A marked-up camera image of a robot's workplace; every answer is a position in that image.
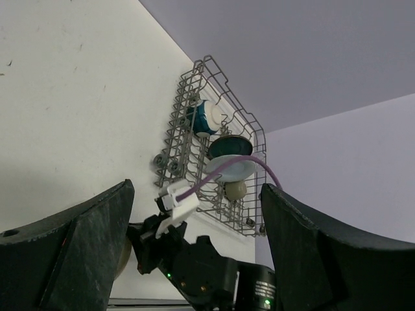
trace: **white connector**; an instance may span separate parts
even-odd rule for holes
[[[159,196],[169,217],[160,223],[156,232],[156,238],[159,238],[163,233],[166,233],[167,228],[170,225],[178,227],[199,206],[200,202],[195,193],[188,196],[186,199],[177,202],[176,197],[190,188],[189,182],[183,179],[176,183],[172,183],[159,191]]]

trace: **ceiling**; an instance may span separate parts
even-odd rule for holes
[[[414,0],[141,0],[266,132],[415,93]]]

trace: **white wall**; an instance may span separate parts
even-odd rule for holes
[[[125,178],[136,189],[130,221],[157,213],[150,163],[192,66],[137,0],[0,1],[0,232]],[[253,238],[197,213],[185,237],[199,235],[254,259]],[[161,272],[138,274],[134,254],[112,297],[183,299]]]
[[[360,229],[415,242],[415,94],[267,135],[285,192]],[[257,241],[257,262],[270,260]]]

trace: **purple wall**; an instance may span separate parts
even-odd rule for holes
[[[267,132],[415,92],[415,1],[141,0]]]
[[[360,229],[415,242],[415,94],[275,131],[268,164],[284,190]],[[269,263],[267,242],[257,261]]]

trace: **dish rack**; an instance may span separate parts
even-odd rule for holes
[[[187,117],[188,108],[196,106],[200,99],[214,102],[222,110],[222,127],[214,135],[200,138],[193,133],[193,118]],[[162,188],[179,179],[191,185],[198,183],[206,174],[209,162],[209,145],[220,136],[241,135],[250,140],[253,156],[267,161],[267,144],[262,126],[248,113],[228,86],[228,78],[212,56],[197,60],[193,68],[180,77],[173,112],[169,121],[166,147],[154,158],[157,167],[155,185]],[[266,235],[261,213],[259,194],[267,174],[262,167],[245,180],[247,194],[243,199],[229,201],[224,193],[224,184],[210,181],[197,196],[200,206],[197,212],[204,213],[245,236]]]

